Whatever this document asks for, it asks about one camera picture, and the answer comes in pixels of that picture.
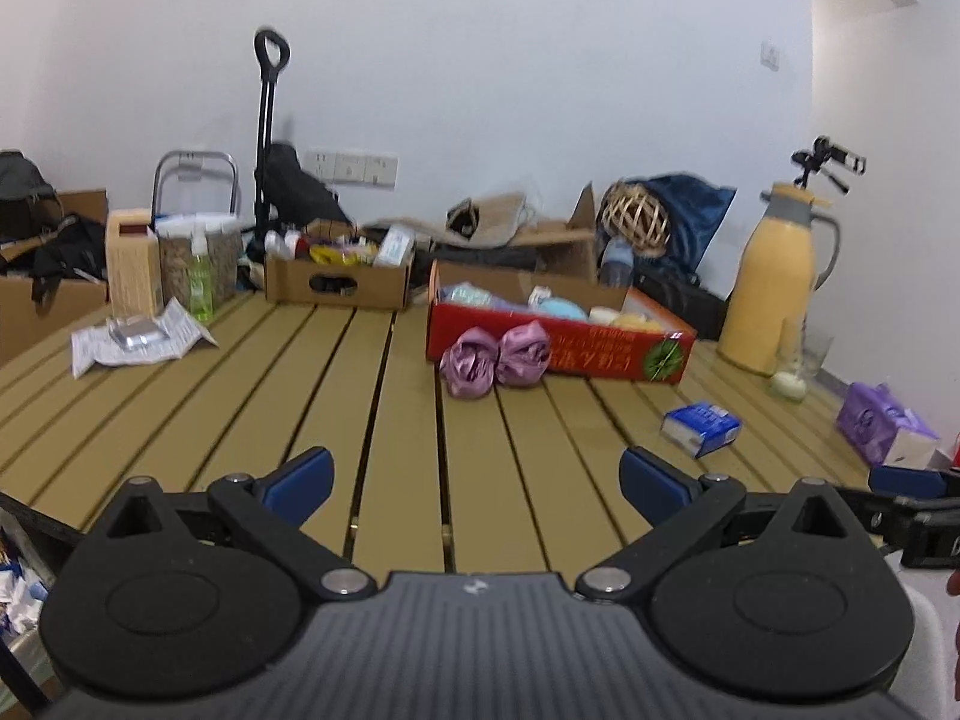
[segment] woven bamboo ball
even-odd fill
[[[670,240],[670,220],[661,201],[640,184],[617,181],[604,194],[601,223],[622,236],[641,257],[662,257]]]

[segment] glass cup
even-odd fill
[[[803,317],[788,317],[776,347],[776,370],[799,374],[803,370]]]
[[[803,326],[803,372],[808,380],[812,381],[824,366],[832,343],[833,336],[823,327],[810,322]]]

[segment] wooden slatted table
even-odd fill
[[[323,445],[336,483],[304,531],[378,580],[395,568],[549,569],[572,583],[649,529],[619,492],[626,445],[691,476],[731,474],[749,490],[786,491],[800,476],[866,480],[833,427],[834,397],[775,399],[708,343],[697,344],[678,386],[547,376],[534,389],[458,401],[424,360],[422,307],[390,314],[247,295],[213,323],[218,348],[79,380],[70,329],[0,370],[0,488],[77,528],[127,477],[203,490]],[[697,461],[663,440],[659,423],[701,399],[744,428]]]

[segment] wall socket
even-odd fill
[[[780,61],[781,51],[769,40],[764,40],[760,44],[760,64],[776,73],[779,71]]]
[[[400,159],[394,156],[337,151],[309,151],[304,170],[330,184],[367,184],[392,189],[397,186]]]

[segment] yellow thermos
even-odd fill
[[[813,210],[814,204],[829,203],[802,187],[774,184],[763,199],[769,205],[743,251],[717,351],[735,365],[771,376],[784,319],[806,314],[810,293],[827,281],[836,265],[840,225]],[[810,233],[814,220],[829,224],[834,232],[833,255],[819,276]]]

